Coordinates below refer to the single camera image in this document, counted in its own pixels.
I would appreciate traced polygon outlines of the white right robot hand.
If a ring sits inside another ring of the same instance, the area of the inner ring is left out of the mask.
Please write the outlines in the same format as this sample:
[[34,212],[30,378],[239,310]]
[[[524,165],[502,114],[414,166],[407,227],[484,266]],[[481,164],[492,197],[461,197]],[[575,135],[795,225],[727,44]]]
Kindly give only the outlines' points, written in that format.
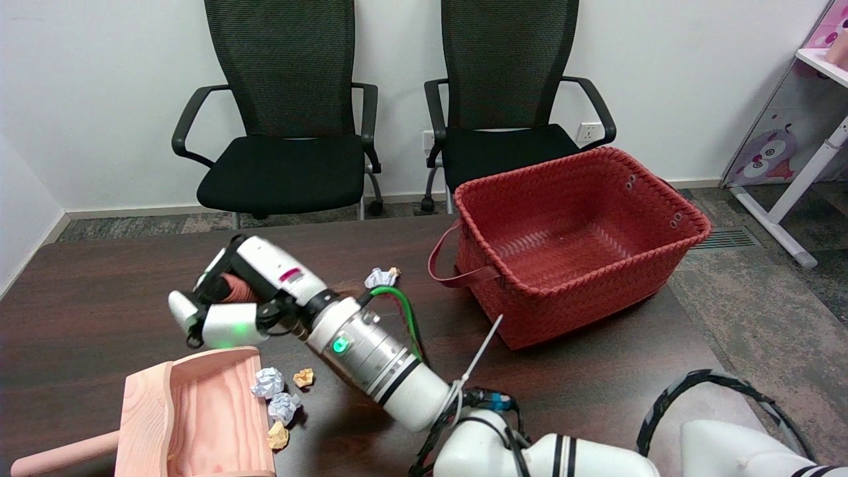
[[236,235],[191,291],[169,294],[168,305],[189,348],[229,349],[290,332],[306,339],[321,312],[341,299],[282,248]]

